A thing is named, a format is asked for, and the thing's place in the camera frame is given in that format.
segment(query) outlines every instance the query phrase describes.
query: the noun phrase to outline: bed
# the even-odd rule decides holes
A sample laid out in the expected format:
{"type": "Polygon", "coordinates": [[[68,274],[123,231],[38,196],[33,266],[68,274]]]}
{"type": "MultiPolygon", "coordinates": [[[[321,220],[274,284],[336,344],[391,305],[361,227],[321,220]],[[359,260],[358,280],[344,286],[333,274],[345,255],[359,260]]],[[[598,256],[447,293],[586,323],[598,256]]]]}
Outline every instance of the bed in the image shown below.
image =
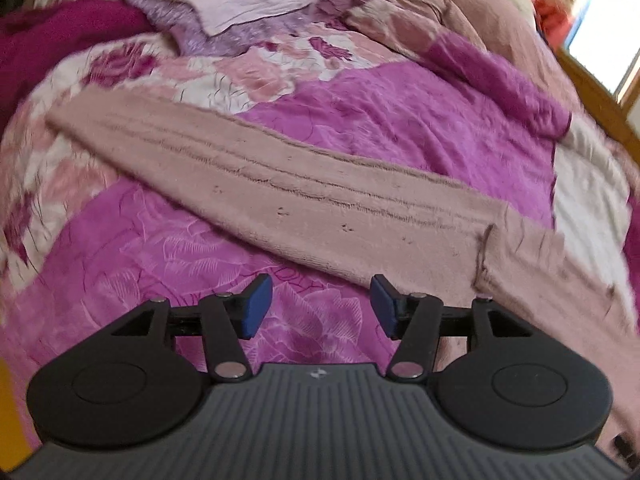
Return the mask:
{"type": "MultiPolygon", "coordinates": [[[[32,446],[38,440],[24,401],[30,377],[149,298],[193,304],[268,272],[271,309],[243,343],[254,367],[383,368],[396,345],[378,326],[363,283],[233,236],[53,128],[52,107],[90,85],[215,110],[316,148],[443,175],[554,230],[610,308],[567,304],[553,326],[543,308],[529,319],[606,368],[615,405],[600,447],[612,453],[622,431],[637,442],[640,391],[625,379],[640,376],[633,371],[640,278],[630,279],[629,265],[640,233],[630,229],[631,170],[584,112],[553,54],[503,0],[301,1],[250,22],[207,22],[215,34],[202,30],[200,2],[62,3],[85,17],[103,13],[101,40],[43,74],[16,105],[0,144],[0,356],[32,446]],[[121,30],[114,17],[123,10],[113,6],[140,9],[153,28],[136,14],[131,30],[121,30]],[[589,333],[571,335],[572,316],[607,333],[593,341],[615,346],[588,349],[589,333]]],[[[374,264],[393,273],[384,254],[374,264]]],[[[425,270],[425,291],[460,301],[434,276],[425,270]]],[[[178,350],[204,366],[197,342],[185,338],[178,350]]]]}

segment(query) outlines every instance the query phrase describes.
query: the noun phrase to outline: rose print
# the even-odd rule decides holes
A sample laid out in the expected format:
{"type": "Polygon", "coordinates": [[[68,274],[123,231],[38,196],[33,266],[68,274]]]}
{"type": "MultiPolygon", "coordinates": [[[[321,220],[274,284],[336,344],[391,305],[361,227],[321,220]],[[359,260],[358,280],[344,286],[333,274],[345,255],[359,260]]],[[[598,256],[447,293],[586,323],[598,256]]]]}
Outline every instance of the rose print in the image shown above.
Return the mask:
{"type": "Polygon", "coordinates": [[[42,187],[42,200],[61,203],[69,214],[82,209],[106,187],[105,175],[97,164],[80,164],[71,158],[62,160],[42,187]]]}
{"type": "Polygon", "coordinates": [[[204,75],[206,70],[194,70],[190,67],[191,59],[188,57],[177,57],[175,59],[167,59],[158,65],[158,73],[163,78],[173,81],[192,81],[204,75]]]}
{"type": "Polygon", "coordinates": [[[309,49],[306,47],[299,47],[298,42],[300,38],[293,38],[292,36],[281,37],[279,38],[281,41],[278,44],[278,52],[283,56],[289,57],[291,59],[308,59],[309,58],[309,49]]]}
{"type": "Polygon", "coordinates": [[[256,102],[268,101],[286,87],[282,67],[263,59],[257,48],[249,49],[242,56],[217,61],[215,65],[256,102]]]}
{"type": "Polygon", "coordinates": [[[95,58],[89,73],[82,79],[87,85],[95,83],[111,88],[127,79],[137,79],[151,74],[158,60],[151,54],[142,54],[143,43],[125,43],[123,46],[103,52],[95,58]]]}
{"type": "Polygon", "coordinates": [[[309,38],[309,44],[325,59],[336,58],[351,60],[351,52],[346,48],[341,48],[339,46],[332,45],[331,43],[327,43],[325,40],[320,38],[320,36],[309,38]]]}
{"type": "Polygon", "coordinates": [[[277,43],[273,43],[273,41],[258,41],[258,43],[256,43],[255,46],[258,46],[260,48],[264,48],[265,50],[268,50],[269,52],[276,52],[277,49],[278,49],[278,44],[277,43]]]}
{"type": "Polygon", "coordinates": [[[55,134],[49,129],[44,120],[44,114],[36,117],[26,128],[30,138],[31,149],[36,151],[48,150],[56,139],[55,134]]]}

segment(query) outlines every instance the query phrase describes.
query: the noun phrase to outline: pink floral bedspread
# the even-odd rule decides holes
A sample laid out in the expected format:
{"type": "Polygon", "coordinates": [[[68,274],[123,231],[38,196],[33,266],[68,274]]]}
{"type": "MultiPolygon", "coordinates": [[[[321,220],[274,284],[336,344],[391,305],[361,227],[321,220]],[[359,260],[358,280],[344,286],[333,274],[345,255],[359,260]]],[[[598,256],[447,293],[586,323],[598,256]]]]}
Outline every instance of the pink floral bedspread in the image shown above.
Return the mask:
{"type": "MultiPolygon", "coordinates": [[[[374,36],[378,11],[364,9],[352,26],[374,36]]],[[[71,56],[47,76],[0,146],[0,203],[9,205],[0,211],[0,356],[27,428],[26,385],[60,352],[150,297],[192,304],[212,290],[239,290],[258,272],[274,277],[274,300],[244,343],[253,366],[385,367],[394,348],[365,290],[229,238],[49,130],[46,111],[89,83],[242,114],[311,144],[448,174],[551,225],[553,148],[568,113],[446,29],[429,25],[419,44],[407,43],[416,26],[396,21],[376,39],[420,64],[359,32],[311,24],[235,58],[176,57],[162,35],[138,36],[71,56]]],[[[190,345],[179,349],[203,365],[190,345]]]]}

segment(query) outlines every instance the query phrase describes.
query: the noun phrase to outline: metal rivet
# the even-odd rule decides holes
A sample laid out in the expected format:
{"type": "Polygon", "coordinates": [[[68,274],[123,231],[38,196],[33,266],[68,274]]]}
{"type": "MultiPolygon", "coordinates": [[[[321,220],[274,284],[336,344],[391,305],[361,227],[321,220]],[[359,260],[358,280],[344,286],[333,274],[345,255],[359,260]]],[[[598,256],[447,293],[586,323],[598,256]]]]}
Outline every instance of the metal rivet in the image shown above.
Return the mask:
{"type": "Polygon", "coordinates": [[[412,361],[400,361],[391,367],[391,372],[396,377],[401,377],[403,379],[415,379],[423,374],[424,368],[422,368],[418,363],[414,363],[412,361]]]}
{"type": "Polygon", "coordinates": [[[226,379],[237,379],[246,373],[246,366],[237,361],[226,361],[216,366],[215,372],[226,379]]]}

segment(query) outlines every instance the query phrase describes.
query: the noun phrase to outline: wooden bed frame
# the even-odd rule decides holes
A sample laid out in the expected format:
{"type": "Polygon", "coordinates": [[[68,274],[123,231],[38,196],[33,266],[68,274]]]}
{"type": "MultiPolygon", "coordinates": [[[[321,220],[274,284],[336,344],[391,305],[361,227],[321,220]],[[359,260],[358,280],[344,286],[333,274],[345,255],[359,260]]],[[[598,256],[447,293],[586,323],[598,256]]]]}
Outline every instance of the wooden bed frame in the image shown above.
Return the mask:
{"type": "Polygon", "coordinates": [[[609,137],[625,147],[637,164],[640,164],[640,139],[626,120],[628,110],[638,95],[636,90],[640,91],[640,85],[634,86],[625,106],[621,107],[607,89],[564,49],[556,52],[556,57],[574,83],[580,100],[591,117],[609,137]]]}

